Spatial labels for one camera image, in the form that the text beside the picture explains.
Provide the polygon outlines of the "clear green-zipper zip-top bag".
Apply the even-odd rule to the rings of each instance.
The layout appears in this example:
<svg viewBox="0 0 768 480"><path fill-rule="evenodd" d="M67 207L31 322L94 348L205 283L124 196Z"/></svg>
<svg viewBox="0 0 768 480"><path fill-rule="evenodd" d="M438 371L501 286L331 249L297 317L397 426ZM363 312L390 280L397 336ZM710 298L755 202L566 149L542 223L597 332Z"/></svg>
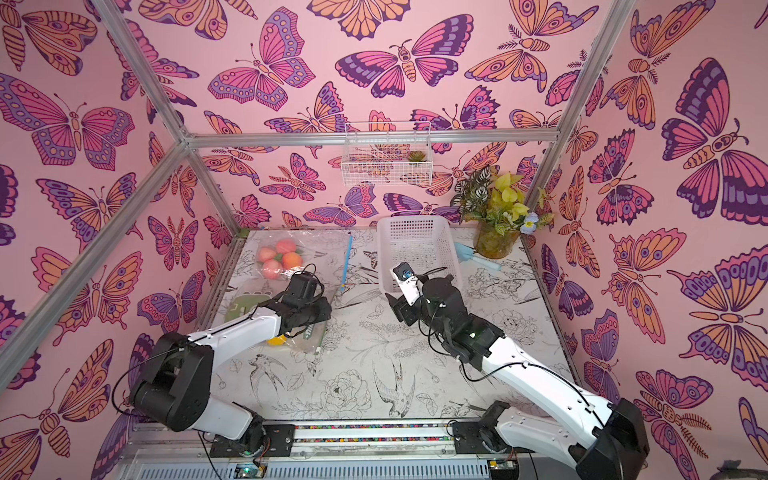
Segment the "clear green-zipper zip-top bag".
<svg viewBox="0 0 768 480"><path fill-rule="evenodd" d="M331 319L331 306L325 296L309 300L286 300L282 292L240 293L229 305L224 322L216 327L247 348L266 342L294 351L315 354L320 350Z"/></svg>

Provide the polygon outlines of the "yellow peach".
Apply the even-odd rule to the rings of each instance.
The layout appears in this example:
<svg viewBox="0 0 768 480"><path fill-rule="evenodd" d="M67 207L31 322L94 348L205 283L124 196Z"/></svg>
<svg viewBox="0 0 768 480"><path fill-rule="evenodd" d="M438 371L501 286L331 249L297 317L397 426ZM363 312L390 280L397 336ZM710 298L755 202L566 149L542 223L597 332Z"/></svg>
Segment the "yellow peach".
<svg viewBox="0 0 768 480"><path fill-rule="evenodd" d="M284 345L286 342L287 342L287 338L285 336L277 336L277 337L273 337L272 339L269 339L267 341L267 344L271 346L279 346L279 345Z"/></svg>

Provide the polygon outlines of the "orange-red peach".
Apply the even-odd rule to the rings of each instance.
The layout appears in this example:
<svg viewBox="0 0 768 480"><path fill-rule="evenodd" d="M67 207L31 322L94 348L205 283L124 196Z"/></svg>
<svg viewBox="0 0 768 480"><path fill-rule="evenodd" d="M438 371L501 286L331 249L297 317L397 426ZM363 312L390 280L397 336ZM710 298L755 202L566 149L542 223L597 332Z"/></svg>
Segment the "orange-red peach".
<svg viewBox="0 0 768 480"><path fill-rule="evenodd" d="M294 270L304 266L304 260L298 252L283 254L281 263L285 270Z"/></svg>

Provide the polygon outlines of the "pink peach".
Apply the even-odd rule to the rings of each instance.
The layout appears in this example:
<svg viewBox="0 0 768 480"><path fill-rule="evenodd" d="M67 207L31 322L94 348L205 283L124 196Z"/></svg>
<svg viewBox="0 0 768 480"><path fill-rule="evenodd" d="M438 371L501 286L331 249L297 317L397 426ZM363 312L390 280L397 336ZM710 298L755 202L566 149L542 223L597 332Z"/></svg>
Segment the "pink peach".
<svg viewBox="0 0 768 480"><path fill-rule="evenodd" d="M297 244L290 238L279 240L275 245L278 254L287 254L297 251Z"/></svg>
<svg viewBox="0 0 768 480"><path fill-rule="evenodd" d="M283 272L282 264L275 259L266 260L260 267L260 272L265 279L279 279Z"/></svg>
<svg viewBox="0 0 768 480"><path fill-rule="evenodd" d="M277 251L271 247L261 247L257 252L257 261L259 263L265 263L273 260L277 256Z"/></svg>

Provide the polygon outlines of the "clear blue-zipper zip-top bag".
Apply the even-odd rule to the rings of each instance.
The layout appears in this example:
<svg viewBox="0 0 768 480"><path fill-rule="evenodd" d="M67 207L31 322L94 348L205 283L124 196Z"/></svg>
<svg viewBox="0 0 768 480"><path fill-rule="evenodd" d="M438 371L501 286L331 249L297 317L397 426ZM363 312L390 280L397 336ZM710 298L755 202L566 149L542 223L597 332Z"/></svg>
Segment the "clear blue-zipper zip-top bag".
<svg viewBox="0 0 768 480"><path fill-rule="evenodd" d="M273 230L249 235L251 274L258 279L287 282L293 274L314 273L332 296L345 278L352 237L337 230Z"/></svg>

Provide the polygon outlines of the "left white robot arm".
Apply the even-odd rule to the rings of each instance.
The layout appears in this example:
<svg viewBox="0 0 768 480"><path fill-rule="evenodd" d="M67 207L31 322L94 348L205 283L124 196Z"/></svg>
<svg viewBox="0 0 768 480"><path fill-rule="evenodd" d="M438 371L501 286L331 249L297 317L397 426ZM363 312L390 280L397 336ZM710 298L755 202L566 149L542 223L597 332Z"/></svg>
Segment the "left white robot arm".
<svg viewBox="0 0 768 480"><path fill-rule="evenodd" d="M254 452L264 441L263 418L215 397L215 370L262 342L325 322L331 312L319 278L307 271L295 273L282 292L234 320L187 336L161 336L140 367L129 404L174 432L209 433Z"/></svg>

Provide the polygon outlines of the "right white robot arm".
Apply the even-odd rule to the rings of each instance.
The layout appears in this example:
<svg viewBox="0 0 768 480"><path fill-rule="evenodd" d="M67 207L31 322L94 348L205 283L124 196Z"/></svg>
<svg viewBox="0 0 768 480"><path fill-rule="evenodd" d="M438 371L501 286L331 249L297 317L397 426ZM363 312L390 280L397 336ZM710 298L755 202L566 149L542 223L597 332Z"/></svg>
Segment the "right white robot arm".
<svg viewBox="0 0 768 480"><path fill-rule="evenodd" d="M428 342L457 360L467 382L496 379L546 414L525 416L495 401L478 421L450 427L460 443L478 443L494 454L536 452L581 479L639 476L650 446L638 407L591 393L535 359L495 324L470 313L452 276L431 278L402 263L391 277L401 291L387 297L397 320L425 326Z"/></svg>

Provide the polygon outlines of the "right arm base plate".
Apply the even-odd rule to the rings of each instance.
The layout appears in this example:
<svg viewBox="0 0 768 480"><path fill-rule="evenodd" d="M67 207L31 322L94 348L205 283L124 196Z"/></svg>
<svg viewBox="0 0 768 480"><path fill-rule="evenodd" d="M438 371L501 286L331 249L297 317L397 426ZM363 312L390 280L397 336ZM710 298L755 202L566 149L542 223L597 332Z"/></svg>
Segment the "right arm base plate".
<svg viewBox="0 0 768 480"><path fill-rule="evenodd" d="M458 454L501 455L513 450L532 453L532 450L508 445L493 429L481 426L478 421L450 420L446 433L453 439Z"/></svg>

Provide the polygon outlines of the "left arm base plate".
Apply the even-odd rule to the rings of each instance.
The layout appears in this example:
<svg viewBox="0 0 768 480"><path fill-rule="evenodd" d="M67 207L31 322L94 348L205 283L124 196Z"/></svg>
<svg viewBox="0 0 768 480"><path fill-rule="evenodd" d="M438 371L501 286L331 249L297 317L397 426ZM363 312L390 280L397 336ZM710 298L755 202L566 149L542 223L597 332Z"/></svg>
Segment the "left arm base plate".
<svg viewBox="0 0 768 480"><path fill-rule="evenodd" d="M212 458L289 457L296 425L266 423L248 430L241 439L229 440L216 435L210 447Z"/></svg>

